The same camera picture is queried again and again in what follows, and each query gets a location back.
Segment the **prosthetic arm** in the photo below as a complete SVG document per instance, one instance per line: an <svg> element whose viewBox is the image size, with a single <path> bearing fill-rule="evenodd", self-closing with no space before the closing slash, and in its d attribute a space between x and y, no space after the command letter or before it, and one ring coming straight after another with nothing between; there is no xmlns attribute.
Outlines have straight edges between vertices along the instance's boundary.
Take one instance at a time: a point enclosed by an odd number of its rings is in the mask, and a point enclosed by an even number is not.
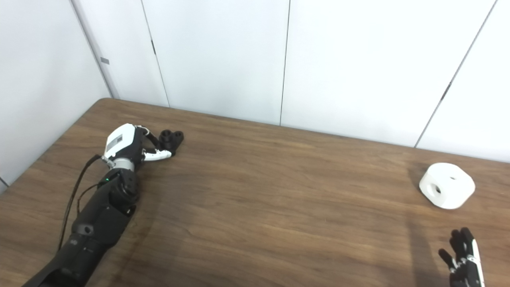
<svg viewBox="0 0 510 287"><path fill-rule="evenodd" d="M143 147L143 138L153 148ZM125 124L108 136L101 159L110 170L72 224L69 239L55 257L25 287L85 286L105 252L120 239L135 213L140 197L136 170L144 161L175 155L184 139L182 132L165 130L159 139L147 128Z"/></svg>

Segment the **small robotic hand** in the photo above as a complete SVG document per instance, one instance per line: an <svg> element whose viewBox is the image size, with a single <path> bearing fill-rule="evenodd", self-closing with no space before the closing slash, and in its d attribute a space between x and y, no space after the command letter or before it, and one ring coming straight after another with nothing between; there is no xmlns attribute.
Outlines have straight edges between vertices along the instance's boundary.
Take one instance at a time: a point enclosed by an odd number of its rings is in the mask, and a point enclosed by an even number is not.
<svg viewBox="0 0 510 287"><path fill-rule="evenodd" d="M144 147L144 138L153 147ZM131 124L113 131L108 136L104 155L92 157L78 177L64 215L57 253L23 287L85 286L103 255L117 244L135 213L140 198L136 171L144 161L175 155L183 139L184 134L180 131L164 130L156 138L146 127ZM71 235L63 242L67 217L78 185L87 167L98 159L102 159L110 170L98 184L91 186L97 186L97 190L83 210L78 209Z"/></svg>
<svg viewBox="0 0 510 287"><path fill-rule="evenodd" d="M453 230L450 245L455 252L455 258L446 250L439 250L439 256L450 269L450 286L485 287L478 245L469 229L464 227L460 231Z"/></svg>

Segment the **black fingertip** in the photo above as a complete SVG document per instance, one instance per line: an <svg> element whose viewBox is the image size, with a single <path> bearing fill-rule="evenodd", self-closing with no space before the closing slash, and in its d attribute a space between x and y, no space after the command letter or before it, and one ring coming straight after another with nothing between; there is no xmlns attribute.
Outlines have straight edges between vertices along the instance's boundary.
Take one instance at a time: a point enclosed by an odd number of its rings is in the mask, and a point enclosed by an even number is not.
<svg viewBox="0 0 510 287"><path fill-rule="evenodd" d="M441 257L441 259L446 263L446 265L448 265L449 269L455 268L452 261L453 258L451 257L450 253L448 253L448 251L441 248L439 249L438 254L439 257Z"/></svg>
<svg viewBox="0 0 510 287"><path fill-rule="evenodd" d="M460 237L450 238L450 245L455 252L455 260L460 261L461 258L466 257L464 250L464 241Z"/></svg>
<svg viewBox="0 0 510 287"><path fill-rule="evenodd" d="M467 243L470 243L475 239L475 237L471 233L471 230L469 230L469 228L467 227L463 227L461 229L461 233L464 236L464 239L466 240Z"/></svg>
<svg viewBox="0 0 510 287"><path fill-rule="evenodd" d="M451 231L451 237L453 237L453 238L460 238L461 237L461 232L458 231L457 229L453 229Z"/></svg>

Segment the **white object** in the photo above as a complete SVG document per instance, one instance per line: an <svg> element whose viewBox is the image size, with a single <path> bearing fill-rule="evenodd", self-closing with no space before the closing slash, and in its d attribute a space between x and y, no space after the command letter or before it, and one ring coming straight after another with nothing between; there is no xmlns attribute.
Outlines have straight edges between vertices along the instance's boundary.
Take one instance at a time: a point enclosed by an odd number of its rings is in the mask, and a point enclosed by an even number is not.
<svg viewBox="0 0 510 287"><path fill-rule="evenodd" d="M141 1L72 0L114 97L168 107Z"/></svg>
<svg viewBox="0 0 510 287"><path fill-rule="evenodd" d="M451 163L434 163L420 181L421 192L436 206L459 208L475 191L473 179Z"/></svg>
<svg viewBox="0 0 510 287"><path fill-rule="evenodd" d="M124 124L115 129L106 140L104 157L109 159L114 157L120 150L130 146L135 138L136 128L145 130L144 135L148 135L150 131L143 126L134 126L132 124ZM172 156L170 151L156 149L154 153L144 153L145 161L156 161Z"/></svg>
<svg viewBox="0 0 510 287"><path fill-rule="evenodd" d="M292 0L282 125L414 146L493 3Z"/></svg>
<svg viewBox="0 0 510 287"><path fill-rule="evenodd" d="M69 1L0 3L0 177L12 184L110 94Z"/></svg>
<svg viewBox="0 0 510 287"><path fill-rule="evenodd" d="M106 140L105 158L115 156L118 151L131 145L135 138L135 130L132 124L123 124L116 128Z"/></svg>
<svg viewBox="0 0 510 287"><path fill-rule="evenodd" d="M418 148L510 162L509 15L498 1Z"/></svg>
<svg viewBox="0 0 510 287"><path fill-rule="evenodd" d="M279 124L288 0L143 4L172 108Z"/></svg>

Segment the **white cylindrical object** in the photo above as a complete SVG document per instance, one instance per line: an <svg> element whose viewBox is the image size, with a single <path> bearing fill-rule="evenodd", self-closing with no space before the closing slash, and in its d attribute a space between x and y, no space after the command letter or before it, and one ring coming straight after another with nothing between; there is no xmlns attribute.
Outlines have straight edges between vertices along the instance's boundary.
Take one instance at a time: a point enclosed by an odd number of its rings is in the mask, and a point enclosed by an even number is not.
<svg viewBox="0 0 510 287"><path fill-rule="evenodd" d="M431 165L420 181L421 192L436 206L459 208L475 191L473 179L455 164Z"/></svg>

